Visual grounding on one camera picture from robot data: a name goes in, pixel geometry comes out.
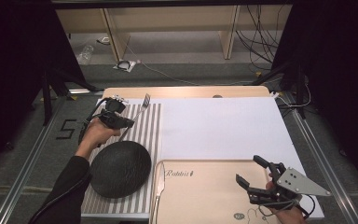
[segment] black sleeve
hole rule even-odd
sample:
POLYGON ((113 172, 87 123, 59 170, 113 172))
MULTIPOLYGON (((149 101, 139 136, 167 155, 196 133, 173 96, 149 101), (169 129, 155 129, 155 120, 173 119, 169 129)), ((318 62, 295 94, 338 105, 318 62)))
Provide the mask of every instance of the black sleeve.
POLYGON ((89 162, 83 157, 72 157, 62 170, 52 192, 29 223, 80 223, 81 204, 89 183, 89 162))

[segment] metal rail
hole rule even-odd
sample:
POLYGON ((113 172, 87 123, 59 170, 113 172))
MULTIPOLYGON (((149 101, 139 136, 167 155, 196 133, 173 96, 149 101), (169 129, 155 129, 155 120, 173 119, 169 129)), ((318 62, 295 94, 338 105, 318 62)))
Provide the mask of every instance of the metal rail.
POLYGON ((22 190, 26 182, 28 181, 31 172, 34 169, 34 165, 36 164, 37 159, 39 158, 40 152, 42 151, 42 148, 46 143, 47 136, 51 130, 51 127, 53 126, 58 113, 62 109, 63 104, 65 103, 65 98, 66 97, 60 97, 57 100, 56 102, 57 105, 55 106, 54 113, 49 123, 42 128, 42 131, 37 137, 27 160, 25 161, 24 165, 21 168, 19 175, 14 181, 14 184, 12 185, 10 191, 8 192, 5 200, 2 202, 0 206, 0 224, 8 222, 8 219, 11 213, 13 212, 16 203, 21 196, 22 190))
MULTIPOLYGON (((289 101, 293 102, 294 98, 290 97, 289 101)), ((313 134, 310 126, 308 125, 305 119, 302 119, 300 114, 297 111, 294 111, 293 117, 296 120, 298 127, 304 135, 304 138, 307 141, 310 151, 316 162, 319 165, 319 168, 324 175, 324 179, 330 187, 331 192, 337 200, 337 204, 340 207, 342 214, 348 223, 358 223, 358 212, 354 206, 350 195, 343 187, 342 183, 339 181, 336 173, 334 172, 333 167, 330 165, 330 162, 324 155, 324 152, 316 140, 315 135, 313 134)))

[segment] table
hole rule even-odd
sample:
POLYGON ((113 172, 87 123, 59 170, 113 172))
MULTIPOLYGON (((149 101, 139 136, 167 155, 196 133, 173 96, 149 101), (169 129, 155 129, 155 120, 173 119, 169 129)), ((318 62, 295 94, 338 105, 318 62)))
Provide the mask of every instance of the table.
MULTIPOLYGON (((254 155, 268 155, 267 160, 281 161, 286 166, 296 167, 299 172, 305 174, 278 107, 274 99, 269 97, 267 88, 109 88, 103 97, 118 94, 130 99, 130 104, 140 104, 146 93, 151 95, 151 104, 162 105, 161 116, 164 118, 160 130, 160 148, 157 152, 152 152, 155 163, 160 160, 249 160, 254 155), (223 119, 227 119, 230 125, 229 128, 220 127, 223 129, 220 130, 219 126, 225 125, 226 122, 223 119)), ((149 198, 143 197, 144 204, 147 204, 143 212, 130 208, 137 198, 129 199, 130 202, 126 200, 105 201, 103 206, 104 211, 108 211, 107 214, 84 213, 82 216, 148 219, 149 198)), ((301 203, 307 210, 311 208, 310 201, 305 199, 301 203)), ((318 203, 312 217, 324 217, 318 203)))

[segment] black cable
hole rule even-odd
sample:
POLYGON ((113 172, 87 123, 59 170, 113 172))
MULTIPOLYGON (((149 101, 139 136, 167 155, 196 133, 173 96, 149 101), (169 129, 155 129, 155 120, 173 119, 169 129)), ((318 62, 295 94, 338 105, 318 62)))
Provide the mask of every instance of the black cable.
POLYGON ((262 203, 262 204, 259 204, 258 205, 258 210, 260 211, 261 214, 263 214, 264 217, 271 217, 271 216, 274 216, 274 215, 277 215, 278 213, 280 213, 281 211, 284 211, 286 210, 287 208, 289 207, 292 207, 293 205, 295 205, 296 203, 292 200, 292 201, 286 201, 286 202, 276 202, 276 203, 262 203), (280 205, 280 204, 287 204, 285 207, 277 210, 276 212, 274 213, 270 213, 270 214, 265 214, 263 212, 263 210, 261 209, 261 206, 265 206, 265 207, 269 207, 269 206, 272 206, 272 205, 280 205))
MULTIPOLYGON (((242 31, 240 31, 240 34, 241 34, 241 36, 242 36, 243 38, 247 39, 248 41, 253 41, 253 40, 249 39, 248 37, 246 37, 246 35, 244 35, 244 34, 242 33, 242 31)), ((264 43, 258 42, 258 41, 254 41, 254 43, 255 43, 255 44, 264 45, 264 43)), ((275 49, 278 47, 278 46, 275 46, 275 45, 273 45, 273 44, 269 44, 269 46, 272 47, 272 48, 275 48, 275 49)))
POLYGON ((282 11, 283 7, 286 6, 286 4, 288 2, 289 2, 289 0, 286 0, 286 2, 283 5, 281 5, 281 7, 278 10, 278 14, 277 14, 277 23, 276 23, 276 26, 275 26, 275 38, 273 38, 273 40, 278 45, 279 45, 279 43, 276 41, 276 38, 277 38, 277 35, 278 35, 279 15, 281 14, 281 11, 282 11))
POLYGON ((237 36, 240 38, 240 41, 241 43, 250 51, 252 52, 253 54, 259 56, 260 58, 268 61, 269 63, 272 63, 272 61, 270 61, 268 58, 265 58, 263 55, 259 54, 257 51, 255 51, 251 46, 249 46, 242 38, 241 36, 239 35, 238 31, 236 31, 237 33, 237 36))
POLYGON ((310 197, 309 194, 306 194, 306 195, 312 200, 312 203, 313 203, 313 207, 312 207, 312 209, 311 209, 310 212, 309 212, 309 216, 310 216, 310 215, 313 213, 313 211, 315 211, 316 203, 315 203, 315 200, 313 200, 313 198, 310 197))
MULTIPOLYGON (((252 12, 251 12, 251 10, 250 10, 250 8, 249 8, 249 5, 247 5, 247 9, 248 9, 249 15, 251 16, 252 21, 254 22, 254 25, 255 25, 255 28, 256 28, 255 35, 254 35, 254 39, 255 39, 256 34, 259 33, 260 38, 261 38, 261 41, 262 41, 263 43, 267 44, 268 42, 265 40, 264 36, 261 34, 261 28, 262 28, 261 20, 260 20, 260 17, 261 17, 261 6, 260 6, 260 5, 257 5, 257 6, 256 6, 257 23, 255 22, 255 18, 254 18, 253 14, 252 14, 252 12)), ((272 60, 269 58, 268 52, 266 51, 265 44, 263 45, 263 49, 264 49, 264 51, 265 51, 265 53, 266 53, 268 59, 269 59, 270 61, 272 61, 272 60)))
MULTIPOLYGON (((261 27, 261 29, 263 30, 264 33, 269 34, 269 31, 266 31, 266 30, 263 28, 263 24, 261 24, 261 22, 260 22, 260 27, 261 27)), ((272 56, 272 60, 273 60, 273 59, 275 58, 275 54, 272 53, 272 51, 271 51, 271 44, 269 43, 269 38, 268 38, 267 42, 266 42, 263 46, 267 46, 268 52, 269 52, 269 54, 272 56)))
POLYGON ((307 212, 301 205, 296 205, 296 208, 298 208, 305 216, 303 216, 304 220, 310 217, 310 213, 307 212))

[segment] black wire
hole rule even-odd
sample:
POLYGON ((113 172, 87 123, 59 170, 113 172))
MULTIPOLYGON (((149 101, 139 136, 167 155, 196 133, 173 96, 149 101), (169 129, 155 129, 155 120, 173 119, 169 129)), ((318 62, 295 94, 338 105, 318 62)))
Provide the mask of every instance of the black wire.
POLYGON ((313 198, 310 197, 309 194, 306 194, 306 195, 312 200, 312 203, 313 203, 312 210, 310 210, 310 212, 309 212, 309 216, 310 216, 310 215, 313 213, 313 211, 315 211, 315 206, 316 206, 316 204, 315 204, 315 200, 313 200, 313 198))
POLYGON ((266 46, 266 44, 268 44, 268 42, 265 40, 263 34, 261 34, 261 29, 262 29, 262 24, 261 24, 261 20, 260 20, 260 18, 261 18, 261 6, 260 5, 256 6, 257 23, 255 22, 255 18, 253 16, 252 12, 250 11, 249 5, 247 6, 247 8, 248 8, 250 16, 252 17, 252 21, 254 22, 254 25, 256 27, 255 35, 257 33, 259 33, 260 38, 261 38, 261 42, 265 43, 263 45, 263 49, 266 52, 267 57, 269 58, 269 54, 268 54, 268 52, 266 51, 266 48, 265 48, 265 46, 266 46))
POLYGON ((286 6, 286 4, 287 4, 288 2, 289 2, 289 0, 286 0, 286 2, 285 2, 285 3, 279 8, 279 10, 278 10, 277 23, 276 23, 276 26, 275 26, 275 38, 274 38, 275 43, 277 43, 277 42, 276 42, 276 38, 277 38, 277 35, 278 35, 279 14, 281 13, 283 7, 286 6))
MULTIPOLYGON (((260 22, 260 27, 261 27, 261 29, 263 30, 264 33, 267 32, 267 34, 269 34, 269 31, 266 31, 266 30, 263 28, 263 24, 261 24, 261 22, 260 22)), ((263 48, 264 48, 264 46, 267 46, 268 52, 269 52, 269 54, 272 56, 272 60, 273 60, 273 59, 275 58, 275 54, 272 53, 272 51, 271 51, 271 45, 270 45, 269 41, 267 41, 267 42, 263 45, 263 48)))
MULTIPOLYGON (((253 40, 251 40, 251 39, 249 39, 248 37, 246 37, 246 35, 244 35, 243 33, 242 33, 242 31, 240 31, 240 34, 242 35, 242 37, 243 38, 245 38, 245 39, 247 39, 248 41, 253 41, 253 40)), ((264 45, 265 43, 262 43, 262 42, 258 42, 258 41, 254 41, 254 43, 255 44, 260 44, 260 45, 264 45)), ((277 48, 278 46, 275 46, 275 45, 273 45, 273 44, 268 44, 270 47, 272 47, 272 48, 277 48)))
POLYGON ((260 211, 261 214, 263 214, 264 217, 271 217, 271 216, 277 215, 281 211, 286 210, 287 208, 293 206, 294 204, 295 204, 295 202, 293 200, 292 201, 286 201, 286 202, 276 202, 276 203, 261 203, 261 204, 258 205, 258 210, 260 211), (277 210, 274 213, 271 212, 271 214, 268 214, 268 215, 266 215, 263 212, 263 210, 261 209, 261 206, 269 207, 269 206, 272 206, 272 205, 280 205, 280 204, 287 204, 287 205, 285 207, 277 210))
POLYGON ((269 63, 272 63, 272 61, 270 61, 268 58, 265 58, 263 55, 261 55, 261 54, 259 54, 257 51, 255 51, 255 50, 252 48, 252 46, 249 46, 249 45, 241 38, 241 36, 240 36, 240 34, 238 33, 238 31, 236 31, 236 33, 237 33, 237 36, 240 38, 241 43, 242 43, 250 52, 252 52, 253 54, 259 56, 260 58, 262 58, 262 59, 268 61, 269 63))

